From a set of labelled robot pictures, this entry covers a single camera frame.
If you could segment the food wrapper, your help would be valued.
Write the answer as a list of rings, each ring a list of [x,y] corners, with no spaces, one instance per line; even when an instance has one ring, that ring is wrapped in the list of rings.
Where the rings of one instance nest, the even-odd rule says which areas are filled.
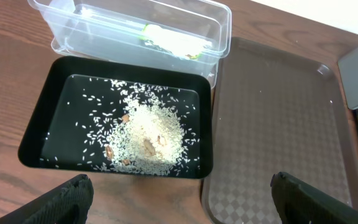
[[[140,39],[145,46],[170,53],[186,60],[197,60],[213,43],[189,34],[164,29],[155,24],[146,24]]]

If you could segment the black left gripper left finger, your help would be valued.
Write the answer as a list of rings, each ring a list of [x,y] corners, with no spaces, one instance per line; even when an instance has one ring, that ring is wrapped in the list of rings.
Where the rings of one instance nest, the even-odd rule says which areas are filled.
[[[0,218],[0,224],[85,224],[93,203],[91,179],[79,174]]]

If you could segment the rice leftovers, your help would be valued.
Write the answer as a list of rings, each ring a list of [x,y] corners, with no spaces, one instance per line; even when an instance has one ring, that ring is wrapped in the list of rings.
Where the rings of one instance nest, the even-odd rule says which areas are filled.
[[[44,132],[40,165],[189,177],[201,169],[200,108],[192,90],[73,75]]]

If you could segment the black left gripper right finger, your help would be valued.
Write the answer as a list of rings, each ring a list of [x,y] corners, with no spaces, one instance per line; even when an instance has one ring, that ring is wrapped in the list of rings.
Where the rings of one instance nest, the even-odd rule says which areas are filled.
[[[286,173],[274,174],[272,198],[282,223],[358,224],[358,211]]]

